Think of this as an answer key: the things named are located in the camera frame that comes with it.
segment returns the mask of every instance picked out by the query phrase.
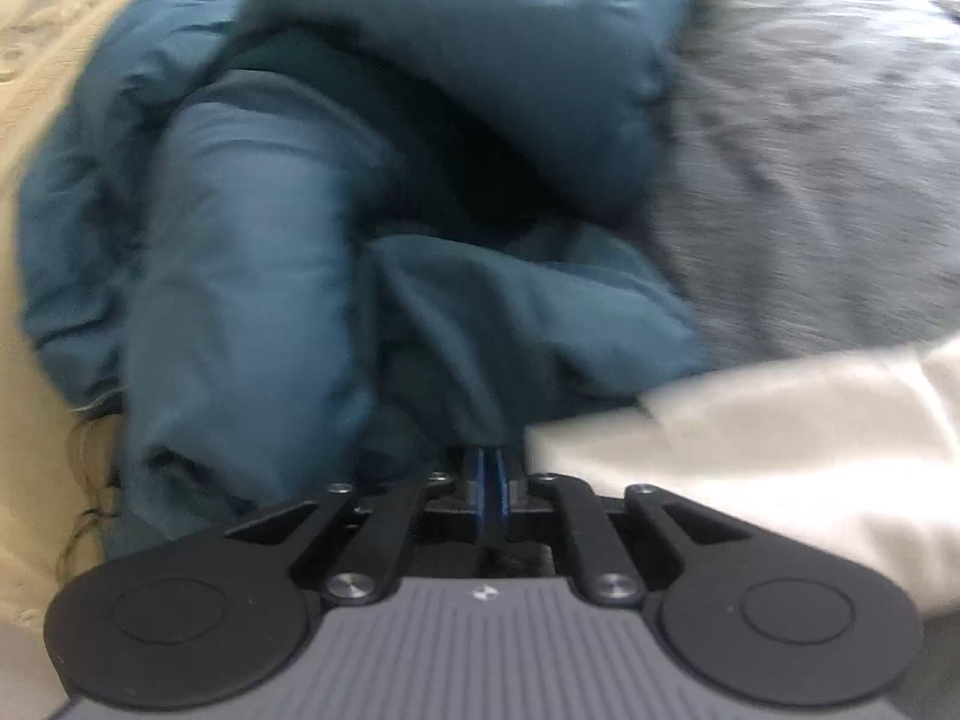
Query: blue comforter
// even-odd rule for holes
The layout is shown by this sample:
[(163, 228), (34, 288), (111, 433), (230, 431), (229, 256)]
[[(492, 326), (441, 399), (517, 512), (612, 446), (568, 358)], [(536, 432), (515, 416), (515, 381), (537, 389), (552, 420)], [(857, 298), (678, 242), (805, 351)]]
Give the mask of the blue comforter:
[[(125, 508), (175, 538), (704, 370), (685, 305), (605, 231), (642, 205), (691, 1), (135, 1), (19, 222), (42, 364), (78, 410), (122, 394)], [(311, 76), (328, 46), (237, 59), (292, 26), (382, 68), (370, 95)], [(522, 167), (488, 181), (464, 127)]]

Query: beige fabric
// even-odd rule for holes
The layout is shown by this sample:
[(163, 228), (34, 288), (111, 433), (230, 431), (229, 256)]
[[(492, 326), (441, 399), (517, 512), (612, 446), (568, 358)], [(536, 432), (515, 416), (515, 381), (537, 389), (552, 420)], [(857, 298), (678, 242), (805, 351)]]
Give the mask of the beige fabric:
[(870, 565), (925, 613), (960, 605), (960, 337), (776, 362), (536, 427), (535, 469), (646, 482)]
[[(56, 559), (87, 504), (67, 470), (74, 419), (17, 328), (14, 195), (83, 57), (127, 1), (0, 0), (0, 623), (34, 632), (56, 591)], [(88, 456), (104, 455), (103, 438), (88, 437)]]

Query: gray fluffy fabric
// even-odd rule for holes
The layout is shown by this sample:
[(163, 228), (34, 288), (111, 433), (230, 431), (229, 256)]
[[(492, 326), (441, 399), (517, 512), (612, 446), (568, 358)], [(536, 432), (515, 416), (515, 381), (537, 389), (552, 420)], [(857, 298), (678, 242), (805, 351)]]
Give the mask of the gray fluffy fabric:
[(960, 330), (957, 0), (709, 0), (646, 240), (717, 364)]

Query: ribbed plastic surface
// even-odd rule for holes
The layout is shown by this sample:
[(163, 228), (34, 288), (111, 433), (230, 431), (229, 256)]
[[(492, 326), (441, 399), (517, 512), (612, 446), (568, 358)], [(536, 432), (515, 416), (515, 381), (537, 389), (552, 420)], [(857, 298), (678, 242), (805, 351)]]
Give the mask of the ribbed plastic surface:
[[(713, 692), (640, 617), (578, 600), (565, 580), (408, 579), (325, 619), (304, 654), (235, 699), (141, 714), (81, 702), (64, 720), (802, 720)], [(810, 714), (904, 720), (889, 704)]]

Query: white logo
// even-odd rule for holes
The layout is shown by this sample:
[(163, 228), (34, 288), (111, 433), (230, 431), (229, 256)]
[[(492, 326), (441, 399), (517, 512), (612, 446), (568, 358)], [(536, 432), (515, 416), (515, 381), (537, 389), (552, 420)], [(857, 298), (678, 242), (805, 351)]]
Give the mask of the white logo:
[(492, 587), (489, 584), (483, 584), (483, 586), (474, 587), (473, 589), (473, 597), (476, 598), (477, 601), (482, 601), (485, 604), (488, 601), (496, 599), (499, 594), (500, 591), (496, 587)]

